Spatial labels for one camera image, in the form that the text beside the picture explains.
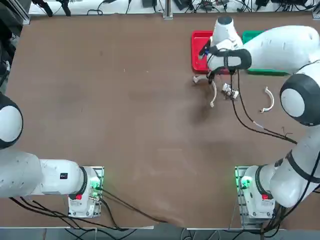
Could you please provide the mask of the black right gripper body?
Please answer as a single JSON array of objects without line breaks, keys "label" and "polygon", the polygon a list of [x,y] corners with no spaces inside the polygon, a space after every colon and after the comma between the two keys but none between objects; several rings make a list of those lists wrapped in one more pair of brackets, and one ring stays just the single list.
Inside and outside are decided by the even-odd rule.
[{"label": "black right gripper body", "polygon": [[203,58],[210,57],[212,54],[210,53],[211,48],[211,41],[208,40],[205,45],[199,51],[199,59],[202,60]]}]

